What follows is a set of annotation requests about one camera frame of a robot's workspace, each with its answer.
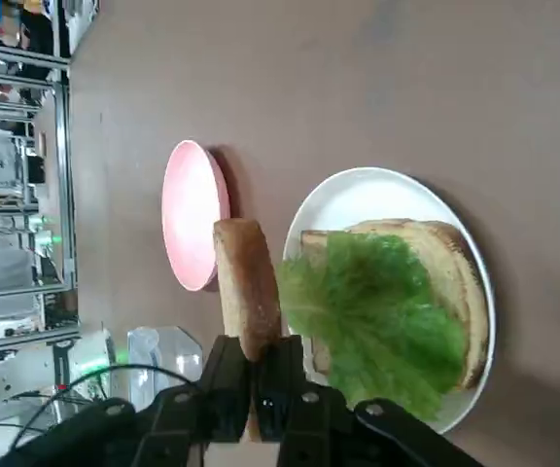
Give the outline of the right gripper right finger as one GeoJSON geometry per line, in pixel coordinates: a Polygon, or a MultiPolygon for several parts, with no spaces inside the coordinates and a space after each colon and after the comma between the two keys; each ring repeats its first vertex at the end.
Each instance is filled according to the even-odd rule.
{"type": "Polygon", "coordinates": [[[270,345],[255,365],[261,437],[278,466],[478,466],[480,463],[390,400],[350,410],[336,389],[309,381],[301,339],[270,345]]]}

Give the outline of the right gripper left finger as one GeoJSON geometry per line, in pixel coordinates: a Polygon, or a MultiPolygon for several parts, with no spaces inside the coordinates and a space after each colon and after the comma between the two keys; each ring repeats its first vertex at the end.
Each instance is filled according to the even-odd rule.
{"type": "Polygon", "coordinates": [[[29,441],[16,436],[0,466],[201,466],[210,444],[240,440],[250,370],[239,340],[219,336],[199,380],[179,377],[141,411],[94,402],[29,441]]]}

